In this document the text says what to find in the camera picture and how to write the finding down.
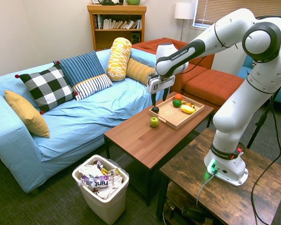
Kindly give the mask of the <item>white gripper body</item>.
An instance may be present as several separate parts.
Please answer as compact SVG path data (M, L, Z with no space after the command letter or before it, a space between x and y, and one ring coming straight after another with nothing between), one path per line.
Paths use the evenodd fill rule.
M150 74L148 76L147 92L154 94L158 91L167 89L174 85L175 75L172 75L168 78L161 78L160 75Z

